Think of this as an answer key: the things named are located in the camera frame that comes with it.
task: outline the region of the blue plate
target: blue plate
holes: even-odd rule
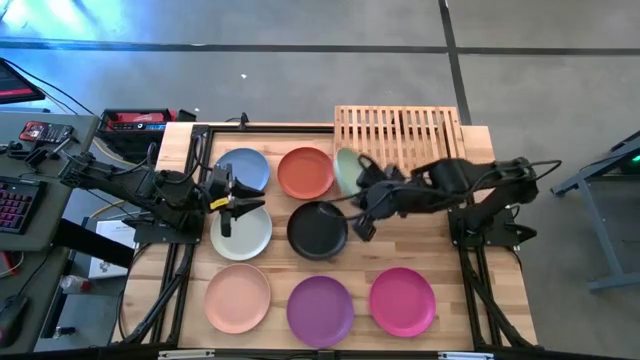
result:
[[[269,163],[264,155],[248,149],[233,149],[222,155],[216,165],[231,164],[233,176],[254,189],[263,190],[269,181]]]

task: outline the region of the keyboard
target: keyboard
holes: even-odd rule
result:
[[[47,183],[0,176],[0,232],[24,234]]]

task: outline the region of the purple plate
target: purple plate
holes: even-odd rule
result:
[[[303,280],[287,303],[289,328],[300,341],[316,348],[330,347],[344,339],[353,318],[351,295],[327,276]]]

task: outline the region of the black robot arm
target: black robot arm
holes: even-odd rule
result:
[[[194,216],[220,211],[222,233],[230,236],[231,218],[264,205],[263,200],[250,199],[264,193],[233,178],[231,165],[214,167],[204,182],[196,184],[190,174],[154,171],[141,164],[123,170],[97,161],[90,152],[68,160],[58,175],[62,184],[102,190],[150,212],[155,220],[179,232],[193,225]]]
[[[362,191],[354,203],[363,212],[354,217],[353,228],[365,241],[374,236],[376,220],[438,212],[464,203],[477,190],[494,189],[480,203],[459,209],[461,226],[477,232],[505,206],[529,203],[538,194],[535,164],[522,157],[488,164],[441,159],[412,170],[409,178],[393,165],[383,171],[366,156],[359,161],[363,171],[357,184]]]

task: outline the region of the wooden slatted tray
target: wooden slatted tray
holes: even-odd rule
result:
[[[406,174],[444,157],[465,157],[455,107],[336,106],[334,151],[349,147]]]

